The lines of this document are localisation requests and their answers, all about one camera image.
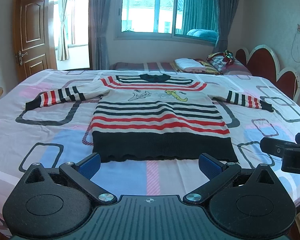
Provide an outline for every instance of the door lock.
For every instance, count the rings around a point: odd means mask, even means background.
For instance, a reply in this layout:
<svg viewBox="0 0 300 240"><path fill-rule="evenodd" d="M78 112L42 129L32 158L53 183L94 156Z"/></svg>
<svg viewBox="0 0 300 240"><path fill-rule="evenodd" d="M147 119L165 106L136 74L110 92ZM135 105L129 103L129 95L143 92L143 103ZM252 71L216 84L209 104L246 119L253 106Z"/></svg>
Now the door lock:
<svg viewBox="0 0 300 240"><path fill-rule="evenodd" d="M18 51L18 55L16 55L16 58L19 58L19 65L22 66L23 65L23 61L22 61L22 57L28 55L28 53L24 53L22 54L21 51Z"/></svg>

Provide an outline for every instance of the yellow cartoon figure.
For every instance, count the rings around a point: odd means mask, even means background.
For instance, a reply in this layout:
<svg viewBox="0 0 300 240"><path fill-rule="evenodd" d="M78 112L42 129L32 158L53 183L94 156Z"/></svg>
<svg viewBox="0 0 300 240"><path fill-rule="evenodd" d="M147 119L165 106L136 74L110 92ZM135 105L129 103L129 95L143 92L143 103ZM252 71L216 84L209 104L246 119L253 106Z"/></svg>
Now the yellow cartoon figure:
<svg viewBox="0 0 300 240"><path fill-rule="evenodd" d="M176 100L186 102L188 101L188 98L182 99L179 95L177 95L177 92L175 90L165 90L167 95L172 95Z"/></svg>

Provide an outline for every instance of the sweater sleeve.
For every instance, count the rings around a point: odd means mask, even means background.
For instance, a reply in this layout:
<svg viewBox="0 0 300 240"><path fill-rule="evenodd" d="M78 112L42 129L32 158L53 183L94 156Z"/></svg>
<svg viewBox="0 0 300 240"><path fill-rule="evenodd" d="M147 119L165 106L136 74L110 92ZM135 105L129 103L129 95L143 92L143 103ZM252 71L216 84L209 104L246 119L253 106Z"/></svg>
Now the sweater sleeve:
<svg viewBox="0 0 300 240"><path fill-rule="evenodd" d="M73 86L50 90L39 94L34 100L26 103L26 110L38 107L52 106L59 103L85 101L100 95L106 95L111 88L104 85L102 80L94 80L81 86Z"/></svg>
<svg viewBox="0 0 300 240"><path fill-rule="evenodd" d="M211 99L216 98L234 105L240 105L256 109L264 109L269 112L274 111L272 105L265 101L262 101L250 95L242 94L232 90L227 90L227 88L223 86L207 84L203 92L206 93Z"/></svg>

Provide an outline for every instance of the sweater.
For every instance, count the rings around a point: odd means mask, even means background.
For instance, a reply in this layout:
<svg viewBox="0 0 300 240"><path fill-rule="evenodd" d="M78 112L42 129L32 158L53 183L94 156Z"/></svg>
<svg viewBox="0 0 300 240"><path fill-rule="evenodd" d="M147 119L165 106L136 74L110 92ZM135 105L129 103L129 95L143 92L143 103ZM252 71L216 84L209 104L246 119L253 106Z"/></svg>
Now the sweater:
<svg viewBox="0 0 300 240"><path fill-rule="evenodd" d="M250 95L167 74L109 76L47 91L26 110L97 96L91 129L93 152L102 162L197 159L201 153L237 162L230 131L211 99L273 112L271 104Z"/></svg>

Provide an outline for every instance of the door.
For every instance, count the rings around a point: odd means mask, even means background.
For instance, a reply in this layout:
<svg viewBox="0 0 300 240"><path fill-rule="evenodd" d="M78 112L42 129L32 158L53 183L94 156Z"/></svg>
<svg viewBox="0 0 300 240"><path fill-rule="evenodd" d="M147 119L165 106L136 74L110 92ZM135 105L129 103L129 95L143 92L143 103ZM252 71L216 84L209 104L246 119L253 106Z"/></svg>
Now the door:
<svg viewBox="0 0 300 240"><path fill-rule="evenodd" d="M15 0L13 42L19 81L44 69L57 69L53 5L49 0Z"/></svg>

